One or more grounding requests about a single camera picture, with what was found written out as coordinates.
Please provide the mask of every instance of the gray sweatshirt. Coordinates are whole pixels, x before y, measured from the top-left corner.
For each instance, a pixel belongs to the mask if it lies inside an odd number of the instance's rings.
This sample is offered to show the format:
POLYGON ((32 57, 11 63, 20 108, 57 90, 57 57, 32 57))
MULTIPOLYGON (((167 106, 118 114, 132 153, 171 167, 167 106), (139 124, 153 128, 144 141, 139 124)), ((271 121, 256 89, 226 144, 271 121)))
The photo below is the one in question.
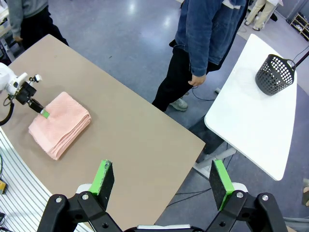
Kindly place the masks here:
POLYGON ((20 36, 21 23, 42 11, 48 0, 7 0, 13 36, 20 36))

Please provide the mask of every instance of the floor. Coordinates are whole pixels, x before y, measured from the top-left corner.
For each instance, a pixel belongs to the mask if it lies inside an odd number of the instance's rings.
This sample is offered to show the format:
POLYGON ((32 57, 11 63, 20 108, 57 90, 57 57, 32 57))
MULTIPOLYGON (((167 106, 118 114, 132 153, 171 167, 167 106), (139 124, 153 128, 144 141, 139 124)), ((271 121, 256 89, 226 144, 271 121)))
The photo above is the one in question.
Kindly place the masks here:
MULTIPOLYGON (((179 6, 175 0, 53 0, 50 1, 50 12, 74 50, 151 102, 171 58, 168 43, 176 32, 179 6)), ((272 24, 280 30, 278 33, 269 32, 268 37, 275 40, 271 45, 283 56, 294 57, 308 44, 282 22, 271 22, 262 32, 271 29, 272 24)), ((264 34, 259 35, 268 42, 264 34)), ((246 43, 243 37, 245 35, 235 38, 222 68, 207 76, 206 83, 195 90, 197 96, 205 99, 216 97, 214 90, 223 86, 246 43)), ((304 91, 308 92, 309 87, 305 80, 308 65, 304 63, 302 66, 305 69, 299 72, 298 80, 299 85, 305 87, 297 88, 295 127, 283 180, 272 180, 241 154, 236 154, 228 166, 232 181, 244 183, 252 195, 264 191, 273 193, 285 217, 309 214, 309 210, 301 205, 302 181, 304 177, 309 178, 309 96, 304 91)), ((207 112, 212 102, 198 100, 192 93, 185 96, 185 100, 189 103, 186 112, 169 108, 166 113, 188 128, 207 112)), ((191 171, 179 192, 204 190, 208 186, 203 177, 191 171)), ((185 196, 176 195, 172 201, 182 198, 185 196)), ((216 212, 212 192, 209 191, 171 205, 159 217, 157 224, 190 223, 205 229, 216 212)), ((233 231, 249 230, 244 223, 237 223, 233 231)))

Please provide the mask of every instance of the pink towel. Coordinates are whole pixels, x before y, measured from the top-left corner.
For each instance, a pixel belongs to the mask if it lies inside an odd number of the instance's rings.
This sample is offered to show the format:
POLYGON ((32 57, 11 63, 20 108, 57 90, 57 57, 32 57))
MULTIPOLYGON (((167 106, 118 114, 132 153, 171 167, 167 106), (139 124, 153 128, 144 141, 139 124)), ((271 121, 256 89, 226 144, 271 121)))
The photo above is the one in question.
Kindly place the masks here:
POLYGON ((91 116, 66 92, 60 93, 45 109, 49 117, 36 116, 29 133, 51 158, 58 160, 90 123, 91 116))

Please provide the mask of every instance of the plastic basket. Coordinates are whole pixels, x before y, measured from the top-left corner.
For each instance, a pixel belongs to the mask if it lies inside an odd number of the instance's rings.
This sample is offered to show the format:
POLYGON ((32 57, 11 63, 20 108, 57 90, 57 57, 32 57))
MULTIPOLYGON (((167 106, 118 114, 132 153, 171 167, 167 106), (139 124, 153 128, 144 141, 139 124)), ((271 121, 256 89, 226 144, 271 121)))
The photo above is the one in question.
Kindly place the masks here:
POLYGON ((294 82, 295 69, 288 64, 290 59, 283 59, 270 54, 257 72, 257 86, 267 95, 272 96, 287 88, 294 82))

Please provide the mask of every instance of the denim jacket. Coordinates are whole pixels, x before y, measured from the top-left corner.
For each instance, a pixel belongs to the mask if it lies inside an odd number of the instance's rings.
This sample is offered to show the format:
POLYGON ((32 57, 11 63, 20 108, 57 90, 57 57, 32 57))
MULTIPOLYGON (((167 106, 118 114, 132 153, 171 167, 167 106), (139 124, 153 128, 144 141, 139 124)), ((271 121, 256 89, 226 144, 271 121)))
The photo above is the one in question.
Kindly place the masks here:
POLYGON ((191 73, 203 76, 208 61, 221 65, 247 8, 247 0, 185 0, 175 36, 177 47, 189 53, 191 73))

